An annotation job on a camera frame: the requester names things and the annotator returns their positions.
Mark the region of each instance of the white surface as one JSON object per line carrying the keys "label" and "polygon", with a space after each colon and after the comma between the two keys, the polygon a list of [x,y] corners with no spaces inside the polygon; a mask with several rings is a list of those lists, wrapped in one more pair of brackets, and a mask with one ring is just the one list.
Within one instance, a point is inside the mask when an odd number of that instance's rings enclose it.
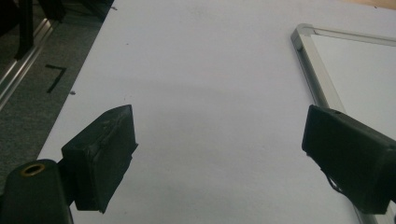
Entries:
{"label": "white surface", "polygon": [[322,35],[312,39],[346,113],[396,139],[396,48]]}
{"label": "white surface", "polygon": [[[130,169],[88,223],[358,223],[301,150],[312,98],[290,35],[396,35],[394,11],[333,0],[116,0],[40,158],[131,104]],[[369,18],[366,22],[361,17]]]}

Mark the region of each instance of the brass insert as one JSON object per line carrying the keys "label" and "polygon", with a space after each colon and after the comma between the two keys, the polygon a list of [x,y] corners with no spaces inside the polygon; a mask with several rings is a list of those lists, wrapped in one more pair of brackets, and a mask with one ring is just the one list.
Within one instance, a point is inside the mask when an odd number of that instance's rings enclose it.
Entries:
{"label": "brass insert", "polygon": [[41,163],[32,164],[30,166],[25,167],[21,171],[21,175],[25,176],[25,177],[33,176],[33,175],[41,173],[45,168],[46,168],[46,166]]}

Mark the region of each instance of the gray carpet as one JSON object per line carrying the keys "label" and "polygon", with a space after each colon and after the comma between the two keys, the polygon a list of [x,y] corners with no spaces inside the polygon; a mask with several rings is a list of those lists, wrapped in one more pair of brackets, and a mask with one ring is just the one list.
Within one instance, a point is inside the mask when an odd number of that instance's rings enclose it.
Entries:
{"label": "gray carpet", "polygon": [[[73,8],[77,10],[69,11],[55,29],[0,111],[0,194],[10,171],[36,159],[100,29],[101,23],[89,12],[81,11],[76,4]],[[18,38],[13,35],[0,39],[0,69],[4,69],[5,61],[16,52],[14,42]],[[61,70],[48,65],[65,68],[56,85]]]}

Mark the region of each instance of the aluminum frame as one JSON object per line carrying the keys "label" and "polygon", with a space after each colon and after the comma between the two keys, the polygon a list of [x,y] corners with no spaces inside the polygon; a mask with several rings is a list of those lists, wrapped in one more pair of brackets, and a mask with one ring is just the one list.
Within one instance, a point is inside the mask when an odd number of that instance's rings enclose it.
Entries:
{"label": "aluminum frame", "polygon": [[[320,59],[320,55],[311,37],[312,35],[323,35],[392,47],[396,47],[396,38],[329,29],[305,23],[299,24],[294,30],[291,35],[291,42],[303,68],[315,104],[346,113],[342,101],[332,83],[332,79],[323,61]],[[395,214],[390,208],[388,208],[388,212],[385,215],[366,215],[361,213],[356,207],[354,208],[362,224],[395,223]]]}

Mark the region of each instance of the white table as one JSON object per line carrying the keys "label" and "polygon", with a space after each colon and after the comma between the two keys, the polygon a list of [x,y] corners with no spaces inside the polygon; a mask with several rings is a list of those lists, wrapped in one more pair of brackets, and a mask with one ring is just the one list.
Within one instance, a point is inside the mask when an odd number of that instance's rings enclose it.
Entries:
{"label": "white table", "polygon": [[39,158],[131,104],[139,147],[104,215],[75,223],[358,223],[301,150],[313,104],[298,23],[396,36],[335,0],[116,0]]}

